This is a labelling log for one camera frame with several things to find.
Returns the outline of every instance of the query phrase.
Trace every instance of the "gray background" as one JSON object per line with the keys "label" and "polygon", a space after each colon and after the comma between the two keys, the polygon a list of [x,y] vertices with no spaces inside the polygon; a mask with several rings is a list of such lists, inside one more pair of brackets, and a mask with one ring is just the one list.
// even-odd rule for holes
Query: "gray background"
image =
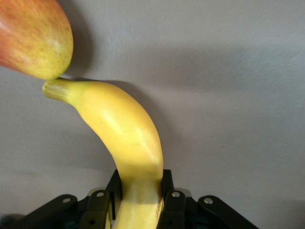
{"label": "gray background", "polygon": [[[155,122],[176,187],[262,229],[305,228],[303,0],[61,0],[65,78],[111,81]],[[0,212],[105,186],[115,165],[44,81],[0,67]]]}

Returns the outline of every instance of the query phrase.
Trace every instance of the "banana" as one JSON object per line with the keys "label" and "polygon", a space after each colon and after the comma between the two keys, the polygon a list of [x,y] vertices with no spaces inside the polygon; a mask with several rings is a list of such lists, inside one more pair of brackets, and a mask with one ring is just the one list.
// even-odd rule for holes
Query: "banana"
{"label": "banana", "polygon": [[144,108],[106,82],[58,78],[46,81],[42,91],[74,106],[111,153],[122,182],[114,229],[155,229],[163,207],[163,155]]}

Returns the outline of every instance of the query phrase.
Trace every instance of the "black plastic part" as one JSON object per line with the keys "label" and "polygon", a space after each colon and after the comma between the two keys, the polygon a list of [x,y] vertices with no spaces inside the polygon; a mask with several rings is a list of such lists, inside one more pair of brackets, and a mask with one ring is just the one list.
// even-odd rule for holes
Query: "black plastic part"
{"label": "black plastic part", "polygon": [[[163,171],[164,207],[157,229],[258,229],[215,196],[196,202],[174,189],[172,172]],[[83,200],[62,195],[18,219],[8,215],[0,229],[105,229],[111,228],[122,201],[122,185],[117,170],[107,188]]]}

